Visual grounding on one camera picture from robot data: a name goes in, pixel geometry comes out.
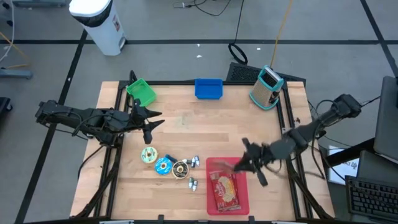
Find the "small metal part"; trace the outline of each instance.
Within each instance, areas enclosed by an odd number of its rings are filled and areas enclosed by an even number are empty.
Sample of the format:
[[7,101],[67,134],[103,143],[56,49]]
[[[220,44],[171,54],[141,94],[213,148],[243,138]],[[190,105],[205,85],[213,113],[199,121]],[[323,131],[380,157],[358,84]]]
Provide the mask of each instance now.
[[189,184],[188,184],[188,186],[189,186],[190,189],[191,189],[192,186],[193,186],[193,181],[194,181],[193,177],[190,177],[190,178],[189,178]]
[[199,161],[199,157],[198,156],[195,156],[195,163],[197,164],[197,166],[200,165],[200,161]]
[[182,162],[184,162],[184,163],[186,163],[186,164],[191,164],[191,163],[192,163],[192,161],[189,160],[189,159],[183,159]]
[[197,190],[197,187],[198,187],[198,181],[197,181],[197,180],[194,180],[194,181],[193,181],[193,185],[192,185],[192,190],[193,190],[193,191],[196,191],[196,190]]
[[195,158],[192,158],[191,167],[192,167],[192,168],[195,168]]
[[173,163],[176,163],[178,160],[172,156],[170,156],[169,154],[166,154],[165,156],[166,158],[170,159],[170,161],[172,161]]

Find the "wooden tabletop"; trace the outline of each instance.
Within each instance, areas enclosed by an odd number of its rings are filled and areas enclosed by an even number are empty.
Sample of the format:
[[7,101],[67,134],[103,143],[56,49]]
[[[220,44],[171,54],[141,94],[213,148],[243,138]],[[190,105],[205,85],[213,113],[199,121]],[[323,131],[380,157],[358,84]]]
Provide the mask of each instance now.
[[[118,82],[103,82],[98,108],[114,106],[117,87]],[[301,124],[311,122],[303,83],[288,82],[288,87],[294,118],[299,118]],[[208,157],[241,157],[244,151],[243,137],[257,143],[271,143],[280,139],[276,109],[259,109],[248,96],[252,86],[224,86],[220,100],[198,100],[193,85],[155,85],[152,88],[157,93],[157,99],[148,109],[161,111],[163,115],[151,120],[165,119],[165,122],[152,132],[150,146],[157,149],[160,157],[170,154],[181,160],[198,155],[201,165],[190,169],[190,176],[198,179],[198,188],[192,192],[188,188],[188,179],[176,180],[172,174],[158,175],[153,164],[141,161],[141,151],[146,147],[142,132],[127,133],[112,219],[156,220],[159,214],[163,214],[166,220],[247,220],[247,216],[207,214],[205,162]],[[284,118],[286,126],[289,126],[283,99],[282,95]],[[89,140],[85,157],[97,148],[98,142]],[[98,189],[104,152],[95,155],[81,170],[71,215],[80,212]],[[319,153],[315,155],[322,164]],[[310,150],[302,153],[302,159],[306,171],[318,172]],[[271,167],[279,168],[279,162]],[[267,187],[261,187],[257,177],[247,173],[250,215],[254,215],[256,220],[294,220],[289,181],[265,169],[263,173],[269,183]],[[284,162],[280,174],[287,176]],[[334,216],[327,182],[312,175],[306,175],[306,178],[316,200],[327,213]],[[301,214],[305,217],[302,194],[299,188],[297,191]],[[102,214],[108,194],[108,191],[104,194]]]

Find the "trash can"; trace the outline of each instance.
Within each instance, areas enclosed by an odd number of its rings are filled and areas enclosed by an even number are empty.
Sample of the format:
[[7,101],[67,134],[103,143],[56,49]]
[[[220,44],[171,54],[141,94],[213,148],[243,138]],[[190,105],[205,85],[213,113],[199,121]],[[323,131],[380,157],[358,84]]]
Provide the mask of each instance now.
[[69,12],[81,23],[103,54],[120,54],[126,36],[113,0],[72,0]]

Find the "wire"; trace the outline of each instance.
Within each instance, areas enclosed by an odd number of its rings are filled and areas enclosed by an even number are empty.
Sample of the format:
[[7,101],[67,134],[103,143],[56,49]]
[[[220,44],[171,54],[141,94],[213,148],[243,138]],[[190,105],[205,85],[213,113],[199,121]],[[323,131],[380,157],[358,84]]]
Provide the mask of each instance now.
[[319,106],[322,104],[322,103],[324,103],[324,102],[330,102],[330,103],[332,103],[333,105],[335,105],[336,107],[337,107],[337,104],[336,104],[336,102],[334,102],[333,100],[321,100],[321,102],[319,102],[318,104],[317,104],[317,106],[315,107],[315,111],[318,113],[318,108],[319,108]]
[[284,175],[282,175],[282,174],[279,173],[280,170],[282,169],[282,161],[281,161],[280,159],[279,159],[279,168],[278,168],[277,170],[274,170],[273,168],[268,167],[268,165],[266,165],[265,167],[266,167],[266,169],[267,169],[269,172],[275,174],[275,175],[276,175],[277,177],[279,177],[279,178],[282,178],[282,179],[287,179],[287,178],[289,178],[289,177],[284,176]]
[[117,121],[120,121],[120,122],[126,122],[126,121],[129,121],[129,120],[130,120],[130,119],[121,120],[121,119],[119,119],[119,118],[115,118],[114,116],[111,116],[110,114],[96,114],[96,115],[90,116],[90,117],[84,119],[83,121],[81,121],[80,124],[79,124],[79,125],[75,128],[75,130],[73,131],[72,136],[76,136],[76,135],[77,135],[77,132],[79,132],[79,130],[80,130],[80,127],[81,127],[83,124],[85,124],[87,121],[89,121],[89,120],[91,120],[91,119],[93,119],[93,118],[96,118],[96,117],[100,117],[100,116],[110,116],[111,118],[113,118],[113,119],[115,119],[115,120],[117,120]]
[[[234,42],[228,44],[228,50],[231,53],[231,55],[234,57],[235,61],[240,63],[241,65],[247,65],[249,63],[248,56],[243,52],[243,50],[236,45],[236,40],[238,39],[238,32],[239,32],[239,25],[241,23],[241,16],[242,16],[242,10],[243,10],[243,4],[244,0],[242,0],[242,5],[241,5],[241,10],[239,12],[239,19],[238,19],[238,25],[236,26],[236,33],[235,33],[235,39]],[[243,57],[243,60],[241,60],[235,52],[232,50],[232,47],[234,47]]]
[[193,5],[194,5],[197,9],[201,10],[201,12],[204,12],[204,13],[206,13],[206,14],[208,14],[208,15],[211,15],[211,16],[220,16],[220,15],[225,11],[225,9],[228,7],[228,5],[231,3],[231,0],[228,0],[228,3],[225,5],[224,9],[223,9],[219,14],[212,14],[212,13],[210,13],[210,12],[206,12],[206,11],[204,11],[203,9],[201,9],[199,6],[200,6],[201,4],[203,4],[203,3],[205,3],[205,2],[207,2],[207,0],[204,0],[202,3],[197,4],[197,0],[193,0]]
[[338,144],[342,144],[342,145],[344,145],[344,146],[353,147],[353,146],[350,146],[349,144],[345,144],[345,143],[336,141],[336,140],[334,140],[334,139],[331,139],[331,138],[329,138],[329,137],[326,136],[326,135],[324,135],[324,136],[322,136],[322,137],[325,137],[325,138],[327,138],[327,139],[329,139],[329,140],[331,140],[331,141],[337,142]]
[[[206,1],[203,1],[202,3],[197,4],[197,6],[200,6],[201,4],[205,3]],[[193,1],[179,1],[179,2],[173,3],[173,7],[174,7],[175,9],[184,9],[184,8],[186,8],[186,7],[187,7],[187,8],[190,8],[190,7],[192,7],[192,6],[195,6],[195,3],[194,3]]]
[[5,57],[7,57],[8,52],[10,52],[12,45],[14,44],[14,38],[15,38],[15,19],[14,19],[14,3],[12,0],[10,0],[10,5],[11,5],[11,19],[12,19],[12,37],[11,37],[11,43],[10,46],[8,47],[6,53],[0,58],[0,62],[3,61]]
[[241,23],[241,16],[242,16],[243,4],[244,4],[244,0],[242,0],[241,10],[240,10],[240,12],[239,12],[238,25],[236,26],[235,39],[234,39],[234,42],[233,42],[234,44],[236,43],[236,40],[238,39],[238,31],[239,31],[239,25],[240,25],[240,23]]
[[318,112],[315,110],[315,107],[312,105],[312,103],[309,100],[307,100],[307,102],[311,106],[310,111],[314,110],[317,116],[319,116]]
[[315,165],[317,166],[317,168],[318,168],[318,170],[319,170],[319,173],[320,173],[320,175],[321,175],[320,177],[321,177],[323,180],[325,180],[325,179],[326,179],[326,178],[325,178],[325,175],[323,174],[323,172],[322,172],[322,170],[321,170],[321,167],[319,166],[318,161],[316,160],[315,154],[314,154],[315,137],[316,137],[316,135],[317,135],[317,132],[318,132],[318,129],[319,129],[320,126],[321,126],[321,124],[318,124],[317,128],[315,128],[315,131],[313,132],[312,142],[311,142],[311,155],[312,155],[312,159],[313,159]]
[[81,168],[83,168],[83,166],[86,164],[86,162],[93,157],[97,152],[99,152],[104,146],[100,146],[97,150],[95,150],[91,155],[89,155],[80,165],[79,167],[79,171],[77,173],[77,179],[79,179],[80,177],[80,172],[81,172]]
[[272,54],[271,64],[269,65],[270,68],[272,68],[272,64],[274,63],[276,49],[278,48],[278,40],[279,40],[280,34],[282,33],[282,29],[285,26],[286,18],[287,18],[287,15],[289,15],[290,8],[292,7],[292,4],[293,4],[293,0],[290,0],[289,1],[289,6],[287,6],[287,10],[286,10],[285,15],[284,15],[284,20],[282,21],[282,24],[280,25],[278,36],[276,37],[276,40],[275,40],[275,47],[274,47],[274,53]]
[[[328,166],[328,168],[331,168],[332,171],[333,171],[339,178],[341,178],[343,181],[346,181],[346,179],[345,179],[343,176],[341,176],[339,173],[337,173],[337,171],[335,170],[335,168],[333,168],[333,167],[330,165],[330,163],[329,163],[328,160],[326,159],[325,155],[321,152],[321,150],[319,150],[319,151],[320,151],[320,154],[321,154],[321,156],[322,156],[322,158],[323,158],[323,161],[324,161],[325,164]],[[346,182],[346,184],[348,184],[348,185],[351,186],[352,188],[356,188],[355,186],[351,185],[349,182]],[[365,190],[362,190],[362,189],[358,189],[358,190],[361,191],[362,193],[366,194],[367,196],[369,196],[369,198],[371,198],[371,199],[373,199],[373,200],[377,200],[377,201],[379,201],[379,202],[381,202],[381,203],[383,203],[383,204],[385,204],[385,205],[388,205],[389,207],[397,208],[397,209],[398,209],[398,207],[396,207],[394,204],[391,204],[391,203],[388,203],[388,202],[384,202],[384,201],[382,201],[382,200],[379,200],[378,198],[373,197],[373,195],[367,193]]]
[[27,60],[27,64],[21,64],[21,65],[11,65],[6,67],[6,69],[11,69],[11,68],[20,68],[20,67],[26,67],[30,65],[30,58],[23,52],[21,51],[15,44],[13,44],[2,32],[0,32],[0,35],[5,39],[12,47],[14,47],[18,53],[22,55]]
[[[59,132],[62,132],[62,133],[68,133],[68,134],[72,134],[72,132],[70,132],[70,131],[64,131],[64,130],[61,130],[61,129],[55,129],[56,131],[59,131]],[[81,138],[82,140],[86,140],[86,141],[88,141],[88,139],[87,138],[84,138],[84,137],[81,137],[80,135],[76,135],[76,137],[78,137],[78,138]]]
[[364,107],[364,106],[366,106],[366,105],[368,105],[368,104],[370,104],[370,103],[372,103],[373,101],[378,100],[378,99],[380,99],[380,96],[376,97],[376,98],[373,99],[373,100],[367,100],[367,101],[365,101],[365,102],[367,102],[367,103],[361,104],[361,106]]

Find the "blue plastic bin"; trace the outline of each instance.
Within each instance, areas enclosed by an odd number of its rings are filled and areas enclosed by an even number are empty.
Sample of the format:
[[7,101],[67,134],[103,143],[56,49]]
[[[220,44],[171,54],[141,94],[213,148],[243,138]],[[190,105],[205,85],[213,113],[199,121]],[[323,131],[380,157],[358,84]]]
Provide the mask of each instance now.
[[219,100],[223,96],[223,80],[219,78],[196,79],[195,96],[201,100]]

